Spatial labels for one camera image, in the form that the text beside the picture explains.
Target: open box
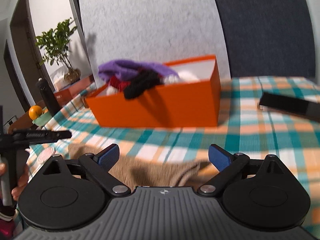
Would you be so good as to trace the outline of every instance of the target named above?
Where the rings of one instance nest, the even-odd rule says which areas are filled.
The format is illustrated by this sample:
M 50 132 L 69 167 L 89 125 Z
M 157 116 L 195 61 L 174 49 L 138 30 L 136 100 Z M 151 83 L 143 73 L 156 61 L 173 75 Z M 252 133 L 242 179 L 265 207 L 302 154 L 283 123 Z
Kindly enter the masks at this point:
M 140 97 L 105 95 L 107 84 L 86 102 L 100 126 L 137 128 L 214 127 L 218 124 L 220 78 L 215 55 L 164 63 L 182 83 L 159 85 Z

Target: white wall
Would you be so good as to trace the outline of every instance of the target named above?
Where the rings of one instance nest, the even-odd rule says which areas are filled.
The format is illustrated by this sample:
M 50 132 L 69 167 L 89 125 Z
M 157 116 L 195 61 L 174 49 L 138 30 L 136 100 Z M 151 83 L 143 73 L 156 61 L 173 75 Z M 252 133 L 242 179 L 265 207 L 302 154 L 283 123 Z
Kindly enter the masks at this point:
M 58 22 L 73 17 L 69 0 L 29 0 L 29 5 L 36 36 L 50 28 L 54 29 Z M 82 77 L 92 74 L 78 31 L 75 31 L 71 36 L 69 48 L 72 66 L 81 70 Z M 45 64 L 49 75 L 59 68 L 56 63 L 52 66 L 48 63 Z
M 12 86 L 3 56 L 0 57 L 0 105 L 3 106 L 3 121 L 9 121 L 14 115 L 18 118 L 24 114 L 16 92 Z
M 18 0 L 11 0 L 8 6 L 8 22 L 5 32 L 5 38 L 8 40 L 8 46 L 12 57 L 12 62 L 15 67 L 22 89 L 24 90 L 26 98 L 29 101 L 30 105 L 34 105 L 35 102 L 31 96 L 31 93 L 28 89 L 28 86 L 24 80 L 22 71 L 19 66 L 9 26 L 17 2 Z M 41 32 L 47 31 L 50 28 L 55 28 L 57 26 L 57 23 L 60 21 L 63 21 L 69 17 L 73 17 L 69 0 L 29 0 L 29 6 L 32 23 L 36 35 L 40 35 Z M 71 63 L 73 63 L 73 67 L 79 68 L 81 70 L 81 77 L 85 77 L 86 75 L 91 74 L 92 71 L 89 62 L 84 53 L 84 49 L 80 42 L 79 34 L 77 32 L 75 32 L 71 37 L 70 50 L 72 51 L 70 55 Z M 50 66 L 50 64 L 45 63 L 45 65 L 49 74 L 53 73 L 58 68 L 56 64 Z
M 310 12 L 316 49 L 316 81 L 320 85 L 320 0 L 306 0 Z

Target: human hand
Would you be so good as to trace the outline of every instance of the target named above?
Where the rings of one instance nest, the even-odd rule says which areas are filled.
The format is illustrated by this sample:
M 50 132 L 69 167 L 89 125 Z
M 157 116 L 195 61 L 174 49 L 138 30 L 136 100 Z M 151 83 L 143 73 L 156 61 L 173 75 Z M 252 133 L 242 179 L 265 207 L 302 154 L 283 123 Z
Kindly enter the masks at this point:
M 0 163 L 0 176 L 5 174 L 6 171 L 7 171 L 7 166 L 5 165 L 5 163 Z M 24 190 L 24 188 L 28 184 L 28 180 L 29 180 L 28 171 L 29 171 L 28 166 L 25 165 L 24 172 L 21 175 L 21 177 L 18 179 L 17 187 L 15 187 L 11 192 L 13 199 L 15 201 L 18 201 L 19 196 L 21 195 L 22 191 Z

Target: dark door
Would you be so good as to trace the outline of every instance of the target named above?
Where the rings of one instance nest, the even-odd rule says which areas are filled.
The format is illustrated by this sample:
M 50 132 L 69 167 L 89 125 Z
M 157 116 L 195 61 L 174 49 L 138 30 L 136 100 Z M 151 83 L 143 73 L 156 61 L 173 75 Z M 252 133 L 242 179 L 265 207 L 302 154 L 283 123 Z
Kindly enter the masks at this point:
M 36 83 L 39 78 L 48 80 L 53 89 L 51 79 L 46 71 L 45 65 L 40 65 L 41 53 L 35 45 L 35 33 L 33 30 L 28 0 L 19 0 L 10 22 L 10 30 L 14 50 L 17 55 L 19 67 L 27 83 L 29 91 L 37 103 L 42 100 Z
M 6 67 L 7 67 L 7 71 L 8 71 L 12 86 L 14 88 L 14 91 L 17 94 L 17 97 L 18 97 L 18 99 L 20 101 L 20 104 L 22 105 L 23 110 L 25 112 L 27 112 L 29 110 L 29 108 L 30 108 L 30 104 L 29 104 L 29 102 L 28 102 L 28 100 L 27 100 L 27 98 L 26 98 L 26 96 L 25 96 L 25 94 L 24 94 L 24 92 L 22 90 L 22 87 L 20 85 L 19 79 L 17 77 L 17 73 L 16 73 L 16 71 L 14 69 L 7 42 L 5 43 L 3 58 L 4 58 L 4 63 L 6 65 Z

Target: purple cloth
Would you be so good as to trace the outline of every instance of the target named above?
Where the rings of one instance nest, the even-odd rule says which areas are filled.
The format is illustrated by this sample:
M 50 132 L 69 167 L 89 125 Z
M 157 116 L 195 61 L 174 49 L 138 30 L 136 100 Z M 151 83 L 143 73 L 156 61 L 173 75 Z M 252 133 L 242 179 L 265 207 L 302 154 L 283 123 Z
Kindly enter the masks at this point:
M 128 81 L 138 75 L 138 69 L 152 69 L 161 76 L 177 75 L 171 68 L 155 62 L 134 62 L 132 60 L 111 60 L 98 67 L 98 76 L 106 83 L 109 82 L 112 76 L 116 76 L 121 81 Z

